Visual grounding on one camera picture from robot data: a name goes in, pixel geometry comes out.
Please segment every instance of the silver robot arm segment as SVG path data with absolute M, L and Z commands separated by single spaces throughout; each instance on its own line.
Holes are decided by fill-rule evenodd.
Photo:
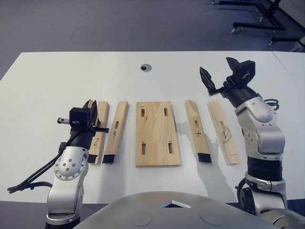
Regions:
M 200 68 L 200 76 L 210 96 L 220 93 L 236 108 L 248 156 L 248 171 L 236 187 L 238 201 L 245 211 L 280 228 L 304 227 L 305 218 L 287 210 L 282 178 L 285 137 L 276 124 L 278 101 L 275 100 L 274 110 L 247 86 L 255 75 L 255 62 L 239 63 L 229 57 L 227 61 L 233 74 L 226 78 L 223 87 L 216 89 L 210 74 L 203 68 Z
M 68 146 L 55 163 L 55 179 L 48 195 L 47 223 L 65 225 L 79 221 L 83 199 L 83 181 L 88 172 L 89 151 Z

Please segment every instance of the wooden strip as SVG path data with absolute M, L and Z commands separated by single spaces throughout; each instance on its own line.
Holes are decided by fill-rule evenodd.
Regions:
M 109 132 L 106 149 L 104 151 L 104 159 L 105 159 L 105 155 L 116 155 L 118 151 L 122 130 L 125 123 L 127 106 L 128 106 L 127 101 L 121 101 L 118 103 L 118 106 L 115 111 L 114 119 L 111 125 L 111 130 Z
M 213 121 L 214 128 L 222 147 L 223 153 L 229 164 L 237 164 L 240 162 L 237 147 L 232 138 L 230 129 L 224 117 L 224 112 L 219 101 L 211 101 L 208 103 L 208 109 Z
M 192 130 L 192 137 L 196 153 L 210 154 L 196 101 L 186 100 L 185 107 L 188 116 L 188 121 Z
M 136 166 L 177 166 L 180 154 L 171 102 L 138 102 Z
M 96 125 L 98 127 L 107 127 L 108 122 L 108 114 L 109 114 L 109 105 L 105 101 L 99 101 L 97 105 L 97 116 Z M 96 132 L 95 136 L 92 139 L 89 157 L 95 159 L 94 164 L 100 164 L 102 158 L 102 152 L 104 149 L 105 143 L 105 132 Z

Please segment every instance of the metal stand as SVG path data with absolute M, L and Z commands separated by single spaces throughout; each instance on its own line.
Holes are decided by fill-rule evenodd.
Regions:
M 240 1 L 219 1 L 219 5 L 256 6 L 256 12 L 260 11 L 262 13 L 259 22 L 262 23 L 264 19 L 267 19 L 272 24 L 272 25 L 263 25 L 256 23 L 234 22 L 231 33 L 235 33 L 235 29 L 238 27 L 273 30 L 274 33 L 276 33 L 277 30 L 286 30 L 286 28 L 273 15 L 273 13 L 279 7 L 280 1 L 281 0 L 275 0 L 268 9 L 261 3 L 240 2 Z
M 271 46 L 276 42 L 298 42 L 299 40 L 299 37 L 272 37 L 268 46 Z

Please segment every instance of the rectangular slot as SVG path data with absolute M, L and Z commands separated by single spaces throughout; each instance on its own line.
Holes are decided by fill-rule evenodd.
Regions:
M 168 143 L 168 151 L 169 151 L 170 154 L 173 153 L 173 147 L 172 147 L 172 143 L 171 142 Z
M 142 155 L 146 154 L 146 144 L 142 143 Z

